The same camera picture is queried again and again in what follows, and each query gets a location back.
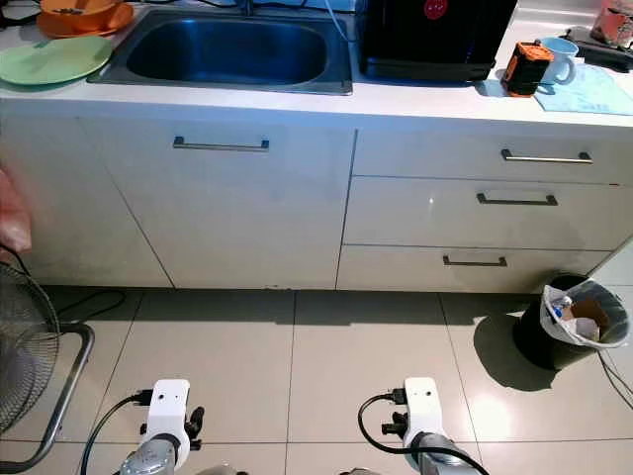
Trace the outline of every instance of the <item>sink basin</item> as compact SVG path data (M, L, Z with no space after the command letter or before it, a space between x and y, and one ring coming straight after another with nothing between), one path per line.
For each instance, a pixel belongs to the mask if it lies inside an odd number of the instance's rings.
M330 20L150 11L89 82L349 94Z

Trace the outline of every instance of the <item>trash can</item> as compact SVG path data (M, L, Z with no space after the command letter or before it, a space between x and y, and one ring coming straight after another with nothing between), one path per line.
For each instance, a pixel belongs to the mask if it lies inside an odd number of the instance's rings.
M560 370L601 349L621 346L626 341L631 322L617 296L582 275L560 275L552 280L550 286L567 291L584 282L587 286L578 289L577 298L591 296L598 301L609 317L606 331L599 341L572 340L564 334L556 318L547 313L541 297L540 302L530 305L512 329L517 348L532 363L543 368Z

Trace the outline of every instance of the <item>floor tile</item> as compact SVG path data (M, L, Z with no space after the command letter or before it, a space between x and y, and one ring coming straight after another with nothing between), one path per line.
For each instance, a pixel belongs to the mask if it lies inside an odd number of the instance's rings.
M359 406L402 387L405 378L430 376L440 392L451 438L474 435L436 294L300 292L293 353L290 441L361 442ZM366 425L379 440L393 410L377 403Z
M0 459L22 462L31 458L37 449L38 444L35 442L3 440L0 442ZM26 475L73 475L79 466L82 450L82 443L58 442L40 463L31 470L22 473Z
M622 298L624 307L633 318L633 286L610 285L607 287ZM633 335L629 336L627 344L610 349L608 352L620 376L627 381L630 387L633 387Z
M89 475L112 475L134 450L136 444L97 443L90 457ZM191 452L178 475L197 475L209 468L228 464L250 475L283 475L285 443L205 444L199 452Z
M292 292L155 291L138 311L102 414L158 379L191 383L204 442L285 442ZM136 442L147 409L124 407L99 440Z
M53 305L61 309L69 303L95 292L81 287L47 287ZM92 426L99 404L106 392L115 362L123 347L132 324L132 319L141 298L140 291L126 291L124 304L88 323L95 331L95 344L90 359L80 376L75 393L56 439L61 441L85 441ZM72 313L62 314L61 320L76 319L117 302L118 297L104 295L76 308ZM11 429L2 434L4 439L40 440L52 414L53 408L72 363L81 347L81 338L76 333L63 335L59 354L48 385L31 410Z
M459 446L481 462L475 443ZM336 475L354 468L365 468L380 475L419 474L404 455L381 452L368 443L288 444L287 475Z
M597 356L556 373L518 352L516 317L506 313L524 309L529 299L442 295L477 440L633 437L633 412L611 388Z
M480 443L491 475L630 475L633 440Z

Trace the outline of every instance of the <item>wire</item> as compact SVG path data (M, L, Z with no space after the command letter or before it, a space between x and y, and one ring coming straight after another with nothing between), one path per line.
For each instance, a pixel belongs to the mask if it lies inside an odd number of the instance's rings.
M346 40L348 43L356 43L356 40L348 39L347 35L343 33L343 29L340 28L340 25L338 24L338 20L336 20L336 17L334 16L334 11L332 10L332 6L329 4L329 0L324 0L324 2L325 2L325 6L327 7L327 11L329 12L329 16L332 18L332 22L334 22L334 26L338 30L338 33L340 34L340 36L344 40Z
M117 404L115 404L112 409L108 411L103 418L101 418L101 421L99 421L95 428L92 429L92 432L90 432L90 437L88 437L88 441L86 442L86 446L83 449L83 453L81 454L81 471L79 472L80 475L86 475L86 472L88 470L88 460L90 459L90 452L92 451L92 446L94 445L101 428L105 425L112 414L122 408L125 404L136 401L137 399L138 397L136 395L127 396L125 399L122 399Z
M270 7L270 8L287 8L287 9L290 9L290 10L303 9L303 10L315 10L317 12L329 12L329 10L327 10L326 8L308 6L308 5L306 5L307 3L308 3L308 0L304 0L300 4L283 3L283 2L264 2L264 3L255 3L255 4L253 4L253 6L254 7ZM339 14L343 14L343 15L355 15L356 14L356 12L353 11L353 10L333 10L332 9L332 11L334 13L339 13Z
M617 381L620 382L620 384L624 387L624 390L629 394L629 397L633 396L633 390L631 390L630 386L626 384L626 382L617 374L617 371L615 371L611 366L607 364L607 362L604 360L604 357L602 356L602 353L600 351L597 353L597 357L600 358L600 363L602 364L602 369L604 370L604 374L606 375L607 379L611 383L611 386L613 386L613 389L615 389L615 392L619 394L620 398L622 398L624 403L629 408L633 409L633 403L629 401L629 398L627 398L624 394L622 394L622 390L617 387L617 385L615 384L615 381L613 381L613 378L615 378Z
M446 447L409 447L409 448L394 448L389 447L388 445L383 445L379 441L375 440L369 432L365 429L365 425L363 423L363 413L365 410L374 404L377 401L393 401L394 397L392 394L379 394L378 396L372 396L367 401L365 401L360 409L358 410L358 426L360 428L361 433L367 439L369 443L371 443L374 447L388 453L400 454L400 455L416 455L421 453L444 453L446 455L452 455L454 457L459 458L460 460L468 463L471 467L476 469L482 475L490 475L484 467L482 467L479 463L473 460L471 457L462 453L458 450L453 450L452 448Z
M235 8L237 7L236 3L232 3L232 4L224 4L224 3L216 3L216 2L211 2L209 0L196 0L197 2L200 3L205 3L207 5L211 5L212 7L216 7L216 8Z
M119 297L119 299L115 303L109 305L108 307L103 307L99 310L95 310L91 314L88 314L85 317L82 317L81 319L72 320L68 323L71 325L85 324L88 320L92 319L93 317L96 317L101 314L105 314L106 312L110 312L111 310L114 310L117 307L121 307L123 303L126 301L126 299L128 298L126 293L121 290L115 290L115 289L99 290L97 292L93 292L92 294L84 297L83 299L80 299L76 302L73 302L72 304L62 307L61 309L57 310L57 314L62 315L65 312L68 312L69 310L74 309L75 307L79 307L80 305L85 304L86 302L89 302L91 300L94 300L97 297L101 297L102 295L108 295L108 294L116 295Z
M300 8L306 8L308 0L303 0L299 4L282 3L282 2L265 2L265 3L253 3L254 7L275 7L275 8L288 8L290 10L299 10Z
M22 267L22 272L24 272L29 277L31 277L31 272L29 272L29 269L27 269L27 266L24 265L24 261L22 260L22 257L20 257L20 254L18 252L13 250L11 247L4 245L2 242L0 242L0 247L6 250L7 252L9 252L11 255L13 255L13 257L18 261L18 264L20 264L20 267Z
M133 2L133 3L144 3L147 5L168 5L170 3L175 3L179 0L127 0L127 1ZM212 7L216 7L216 8L235 8L237 6L237 4L235 3L231 3L227 5L224 3L216 3L209 0L196 0L196 1L200 3L205 3L207 5L211 5Z

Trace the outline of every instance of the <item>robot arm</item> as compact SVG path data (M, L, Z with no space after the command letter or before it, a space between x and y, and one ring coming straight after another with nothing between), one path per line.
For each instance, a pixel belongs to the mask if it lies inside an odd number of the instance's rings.
M205 410L196 409L187 418L189 381L161 379L154 385L147 424L140 429L140 447L121 465L121 475L173 475L190 450L199 450L194 440L202 428Z
M363 411L368 403L378 399L389 399L408 406L408 413L394 413L393 423L383 424L382 427L383 434L395 433L403 439L403 449L387 447L374 440L365 430ZM408 378L403 389L370 399L361 407L358 422L361 432L373 446L386 452L405 454L411 467L421 475L488 475L481 465L446 436L437 387L432 378ZM377 475L364 469L347 473Z

